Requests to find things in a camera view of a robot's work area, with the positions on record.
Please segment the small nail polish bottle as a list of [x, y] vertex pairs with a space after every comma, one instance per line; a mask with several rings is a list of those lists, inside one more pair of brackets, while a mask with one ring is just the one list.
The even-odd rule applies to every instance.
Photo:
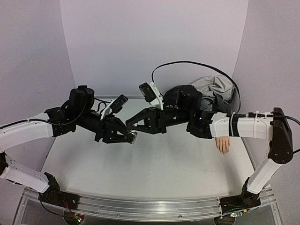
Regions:
[[138, 133], [137, 132], [130, 132], [131, 133], [131, 144], [134, 144], [137, 138]]

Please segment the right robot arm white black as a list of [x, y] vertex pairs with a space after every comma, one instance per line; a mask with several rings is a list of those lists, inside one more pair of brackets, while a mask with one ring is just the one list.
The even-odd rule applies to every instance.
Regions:
[[180, 86], [175, 106], [166, 108], [153, 82], [141, 84], [139, 89], [151, 106], [126, 121], [131, 130], [164, 134], [169, 126], [187, 123], [187, 132], [202, 139], [227, 136], [270, 142], [267, 157], [247, 178], [241, 194], [219, 200], [223, 214], [259, 206], [259, 194], [264, 186], [282, 165], [293, 158], [292, 132], [281, 108], [246, 114], [203, 112], [200, 110], [202, 94], [192, 85]]

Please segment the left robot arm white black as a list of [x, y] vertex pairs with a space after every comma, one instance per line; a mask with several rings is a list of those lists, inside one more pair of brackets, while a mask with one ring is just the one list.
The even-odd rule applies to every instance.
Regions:
[[133, 144], [137, 134], [115, 116], [128, 101], [120, 95], [105, 102], [105, 109], [98, 113], [92, 109], [94, 90], [86, 85], [72, 89], [69, 99], [61, 106], [45, 110], [28, 119], [12, 122], [0, 127], [0, 177], [13, 183], [32, 188], [44, 194], [52, 204], [63, 201], [63, 193], [55, 177], [41, 173], [17, 163], [5, 151], [37, 139], [58, 137], [75, 132], [82, 127], [95, 134], [96, 142]]

